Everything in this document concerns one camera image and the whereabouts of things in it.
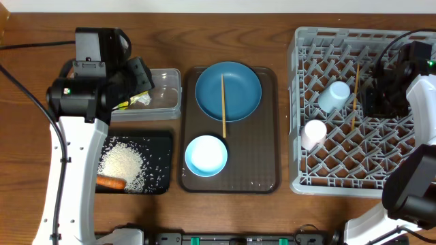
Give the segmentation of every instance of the white wall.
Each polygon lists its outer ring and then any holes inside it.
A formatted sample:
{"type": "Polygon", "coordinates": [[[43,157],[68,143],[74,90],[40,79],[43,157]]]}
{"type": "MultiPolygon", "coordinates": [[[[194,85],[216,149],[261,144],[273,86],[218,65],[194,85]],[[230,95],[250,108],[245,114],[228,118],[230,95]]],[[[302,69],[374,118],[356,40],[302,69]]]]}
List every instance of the white wall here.
{"type": "Polygon", "coordinates": [[[10,12],[436,13],[436,0],[0,0],[10,12]]]}

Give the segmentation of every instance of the light blue bowl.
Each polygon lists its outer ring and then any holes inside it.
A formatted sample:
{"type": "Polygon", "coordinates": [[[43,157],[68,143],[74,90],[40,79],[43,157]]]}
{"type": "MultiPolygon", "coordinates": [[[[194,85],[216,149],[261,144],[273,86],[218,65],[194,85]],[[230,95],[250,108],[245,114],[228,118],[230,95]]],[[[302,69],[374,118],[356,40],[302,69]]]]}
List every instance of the light blue bowl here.
{"type": "Polygon", "coordinates": [[[189,143],[185,151],[185,162],[195,175],[211,177],[225,167],[227,148],[218,138],[203,135],[189,143]]]}

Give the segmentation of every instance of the wooden table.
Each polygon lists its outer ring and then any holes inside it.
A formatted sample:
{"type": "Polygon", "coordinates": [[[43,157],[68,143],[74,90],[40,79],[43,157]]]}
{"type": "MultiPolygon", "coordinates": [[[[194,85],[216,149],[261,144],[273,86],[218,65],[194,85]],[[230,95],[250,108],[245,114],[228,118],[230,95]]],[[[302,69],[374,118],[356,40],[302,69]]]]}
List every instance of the wooden table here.
{"type": "MultiPolygon", "coordinates": [[[[289,94],[286,50],[301,26],[412,30],[436,27],[429,15],[356,14],[12,14],[3,45],[74,39],[76,27],[120,27],[132,56],[150,68],[174,67],[186,74],[198,65],[240,61],[271,68],[279,81],[282,181],[271,195],[190,194],[176,181],[180,120],[113,123],[111,127],[169,129],[174,133],[170,189],[160,196],[96,195],[95,230],[128,222],[151,231],[186,233],[292,233],[314,224],[332,231],[380,200],[297,195],[289,188],[287,135],[289,94]]],[[[46,89],[73,45],[7,50],[0,63],[45,103],[46,89]]],[[[29,244],[44,207],[50,165],[48,121],[4,76],[0,76],[0,243],[29,244]]],[[[434,231],[421,234],[436,238],[434,231]]]]}

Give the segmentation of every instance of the white cup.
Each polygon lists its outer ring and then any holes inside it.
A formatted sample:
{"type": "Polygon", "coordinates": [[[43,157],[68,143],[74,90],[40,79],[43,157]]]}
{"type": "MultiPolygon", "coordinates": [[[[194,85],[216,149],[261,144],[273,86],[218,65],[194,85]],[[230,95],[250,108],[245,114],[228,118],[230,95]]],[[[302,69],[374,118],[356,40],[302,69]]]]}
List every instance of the white cup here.
{"type": "Polygon", "coordinates": [[[301,130],[301,146],[306,150],[312,150],[317,144],[326,141],[327,127],[320,120],[310,120],[301,130]]]}

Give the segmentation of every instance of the blue plate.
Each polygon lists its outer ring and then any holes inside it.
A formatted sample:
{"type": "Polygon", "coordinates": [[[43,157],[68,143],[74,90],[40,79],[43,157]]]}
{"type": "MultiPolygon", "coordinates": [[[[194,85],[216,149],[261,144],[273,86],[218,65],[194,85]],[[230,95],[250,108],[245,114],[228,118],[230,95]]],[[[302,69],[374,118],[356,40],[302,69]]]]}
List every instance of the blue plate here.
{"type": "Polygon", "coordinates": [[[248,117],[259,105],[262,87],[254,71],[236,62],[217,63],[204,70],[196,85],[198,105],[211,118],[222,120],[221,74],[224,75],[225,120],[234,122],[248,117]]]}

